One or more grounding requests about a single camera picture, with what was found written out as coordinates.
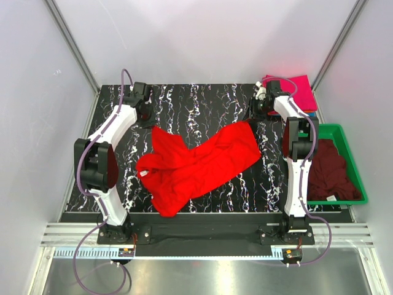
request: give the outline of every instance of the white backdrop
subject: white backdrop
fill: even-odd
[[[56,0],[99,84],[316,77],[355,0]]]
[[[317,89],[327,122],[344,127],[368,194],[355,206],[367,222],[379,261],[393,291],[392,67],[393,2],[369,1]]]
[[[43,1],[0,4],[0,293],[27,294],[94,94]]]

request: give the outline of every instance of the dark red fabric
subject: dark red fabric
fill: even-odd
[[[153,128],[152,141],[154,153],[141,157],[136,169],[153,195],[153,206],[166,217],[175,216],[190,199],[226,183],[260,158],[254,134],[244,121],[224,127],[194,149],[188,149],[181,136],[158,127]]]
[[[346,174],[346,161],[332,140],[319,140],[308,176],[307,200],[326,201],[334,195],[340,200],[360,200],[362,194]]]

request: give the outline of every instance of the white label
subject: white label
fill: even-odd
[[[326,201],[337,201],[337,199],[334,195],[331,195],[330,197],[326,198]]]

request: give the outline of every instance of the green plastic basket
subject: green plastic basket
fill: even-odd
[[[307,201],[309,205],[358,205],[366,204],[368,197],[364,189],[362,180],[359,172],[357,171],[355,160],[352,156],[351,150],[349,149],[348,142],[346,140],[344,130],[338,124],[320,124],[319,126],[319,139],[320,140],[333,140],[338,153],[342,155],[347,163],[347,175],[355,187],[362,193],[362,200],[359,201],[348,201],[348,200],[337,200],[337,201]]]

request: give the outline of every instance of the metal floor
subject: metal floor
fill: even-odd
[[[319,255],[303,250],[304,261]],[[104,260],[77,261],[80,277]],[[277,261],[154,261],[135,260],[126,265],[132,277],[119,294],[216,295],[216,294],[371,294],[359,253],[355,248],[333,248],[315,265],[287,269]],[[120,286],[120,269],[98,269],[83,280],[98,293]],[[76,283],[70,259],[54,259],[43,294],[87,294]]]

